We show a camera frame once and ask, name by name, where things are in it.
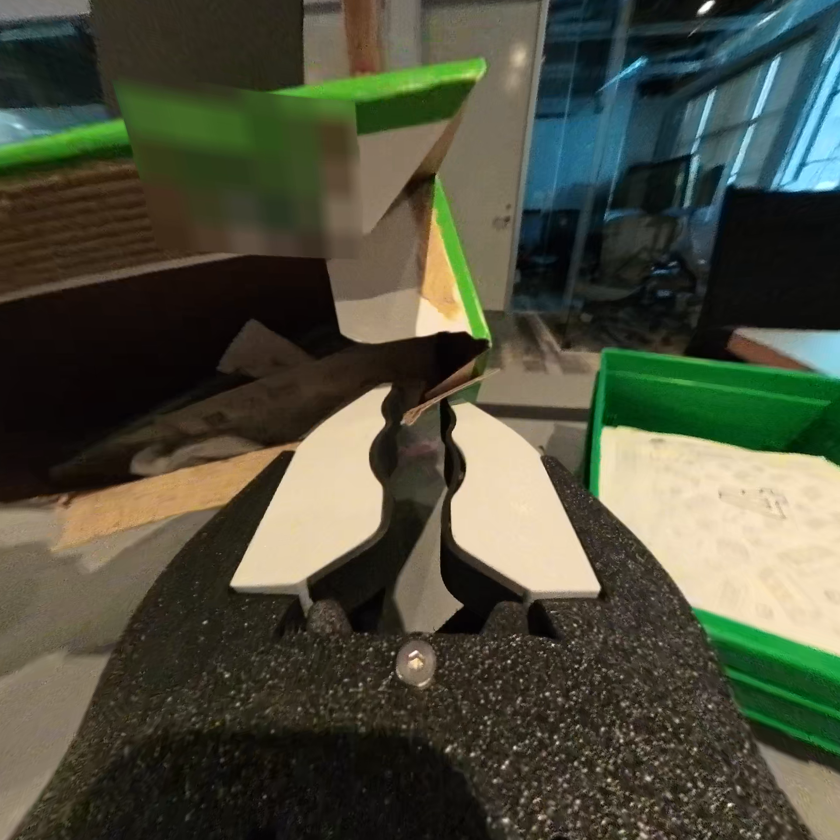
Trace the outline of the beige office chair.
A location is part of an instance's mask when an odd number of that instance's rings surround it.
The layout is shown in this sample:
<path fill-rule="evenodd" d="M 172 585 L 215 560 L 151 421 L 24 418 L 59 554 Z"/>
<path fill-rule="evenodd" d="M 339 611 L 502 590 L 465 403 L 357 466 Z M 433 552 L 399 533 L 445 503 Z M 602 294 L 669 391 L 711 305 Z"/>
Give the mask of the beige office chair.
<path fill-rule="evenodd" d="M 697 276 L 679 250 L 685 231 L 680 214 L 609 213 L 600 228 L 601 252 L 587 300 L 620 301 L 650 287 L 696 291 Z"/>

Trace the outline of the white door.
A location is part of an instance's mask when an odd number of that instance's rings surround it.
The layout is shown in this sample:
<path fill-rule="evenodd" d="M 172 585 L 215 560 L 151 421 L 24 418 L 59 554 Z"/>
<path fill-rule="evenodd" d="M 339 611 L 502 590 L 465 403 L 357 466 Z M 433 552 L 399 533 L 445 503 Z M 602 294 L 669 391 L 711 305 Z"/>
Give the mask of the white door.
<path fill-rule="evenodd" d="M 458 131 L 450 197 L 484 309 L 511 305 L 548 2 L 466 9 L 467 46 L 486 61 Z"/>

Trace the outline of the grey office table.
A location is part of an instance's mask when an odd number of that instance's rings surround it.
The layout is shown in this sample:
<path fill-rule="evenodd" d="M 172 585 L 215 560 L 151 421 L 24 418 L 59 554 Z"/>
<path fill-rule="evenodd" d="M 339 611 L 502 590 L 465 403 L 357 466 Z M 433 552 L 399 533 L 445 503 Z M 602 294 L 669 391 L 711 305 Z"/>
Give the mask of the grey office table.
<path fill-rule="evenodd" d="M 839 378 L 839 331 L 739 328 L 726 349 L 747 364 Z"/>

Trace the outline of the green toy set box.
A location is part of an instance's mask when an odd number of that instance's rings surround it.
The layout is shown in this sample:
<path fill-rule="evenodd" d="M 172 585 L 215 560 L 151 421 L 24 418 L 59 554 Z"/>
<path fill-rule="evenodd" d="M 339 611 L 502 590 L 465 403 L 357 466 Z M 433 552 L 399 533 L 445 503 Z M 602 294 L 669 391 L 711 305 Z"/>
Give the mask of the green toy set box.
<path fill-rule="evenodd" d="M 483 59 L 279 91 L 116 84 L 121 119 L 2 145 L 2 493 L 63 493 L 56 549 L 215 508 L 300 440 L 98 486 L 50 470 L 219 374 L 248 320 L 314 360 L 490 333 L 440 165 Z"/>

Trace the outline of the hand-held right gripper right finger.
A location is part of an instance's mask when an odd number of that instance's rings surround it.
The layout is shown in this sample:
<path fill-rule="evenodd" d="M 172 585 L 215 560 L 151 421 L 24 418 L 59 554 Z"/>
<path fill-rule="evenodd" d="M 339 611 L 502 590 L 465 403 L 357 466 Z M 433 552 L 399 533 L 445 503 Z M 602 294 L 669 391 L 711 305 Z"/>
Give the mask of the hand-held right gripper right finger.
<path fill-rule="evenodd" d="M 593 599 L 601 585 L 536 448 L 478 406 L 442 404 L 440 570 L 461 603 Z"/>

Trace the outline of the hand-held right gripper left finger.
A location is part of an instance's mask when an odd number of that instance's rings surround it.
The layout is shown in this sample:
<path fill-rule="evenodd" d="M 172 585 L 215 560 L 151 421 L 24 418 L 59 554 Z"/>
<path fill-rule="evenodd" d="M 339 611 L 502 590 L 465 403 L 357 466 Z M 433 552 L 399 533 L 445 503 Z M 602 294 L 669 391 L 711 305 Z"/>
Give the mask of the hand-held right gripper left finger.
<path fill-rule="evenodd" d="M 320 423 L 297 447 L 233 574 L 232 590 L 291 595 L 304 608 L 361 578 L 344 600 L 380 587 L 370 553 L 393 510 L 394 386 L 378 385 Z"/>

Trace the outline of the torn white paper bag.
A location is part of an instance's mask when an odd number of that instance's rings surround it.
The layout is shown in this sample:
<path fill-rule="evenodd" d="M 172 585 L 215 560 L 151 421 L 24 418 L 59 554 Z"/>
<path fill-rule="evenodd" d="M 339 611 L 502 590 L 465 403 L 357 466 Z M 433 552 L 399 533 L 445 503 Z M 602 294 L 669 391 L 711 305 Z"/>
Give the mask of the torn white paper bag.
<path fill-rule="evenodd" d="M 248 320 L 223 352 L 216 371 L 223 375 L 242 375 L 260 379 L 302 364 L 313 357 L 288 339 L 269 330 L 261 322 Z"/>

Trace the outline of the green plastic tray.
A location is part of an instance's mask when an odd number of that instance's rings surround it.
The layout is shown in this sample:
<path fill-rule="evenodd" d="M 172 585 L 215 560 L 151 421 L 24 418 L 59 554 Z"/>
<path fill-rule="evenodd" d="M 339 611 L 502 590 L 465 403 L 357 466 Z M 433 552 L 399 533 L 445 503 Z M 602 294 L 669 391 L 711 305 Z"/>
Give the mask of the green plastic tray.
<path fill-rule="evenodd" d="M 813 373 L 605 350 L 591 401 L 585 482 L 599 498 L 607 427 L 819 456 L 838 466 L 838 388 L 838 380 Z M 691 608 L 742 713 L 838 756 L 838 654 Z"/>

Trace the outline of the grey desk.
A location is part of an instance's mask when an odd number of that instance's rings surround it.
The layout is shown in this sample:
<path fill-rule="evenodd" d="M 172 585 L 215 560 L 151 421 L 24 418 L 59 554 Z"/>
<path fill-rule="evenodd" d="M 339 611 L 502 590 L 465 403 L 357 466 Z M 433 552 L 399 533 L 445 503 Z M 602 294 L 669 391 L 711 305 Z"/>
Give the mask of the grey desk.
<path fill-rule="evenodd" d="M 576 471 L 594 374 L 502 371 L 478 404 Z M 460 604 L 438 571 L 443 451 L 434 416 L 401 432 L 397 498 L 422 530 L 407 537 L 397 627 L 432 631 Z M 11 838 L 76 734 L 134 609 L 157 576 L 216 512 L 187 512 L 57 550 L 60 504 L 2 505 L 1 831 Z M 753 730 L 773 775 L 817 838 L 838 838 L 838 763 L 772 731 Z"/>

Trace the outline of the black desk screen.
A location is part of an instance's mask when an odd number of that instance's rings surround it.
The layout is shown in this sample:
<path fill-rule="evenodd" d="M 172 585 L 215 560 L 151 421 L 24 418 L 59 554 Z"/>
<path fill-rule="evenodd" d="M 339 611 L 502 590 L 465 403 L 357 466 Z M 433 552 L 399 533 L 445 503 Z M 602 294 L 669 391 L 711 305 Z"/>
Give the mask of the black desk screen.
<path fill-rule="evenodd" d="M 837 331 L 839 192 L 725 192 L 685 356 L 735 361 L 739 328 Z"/>

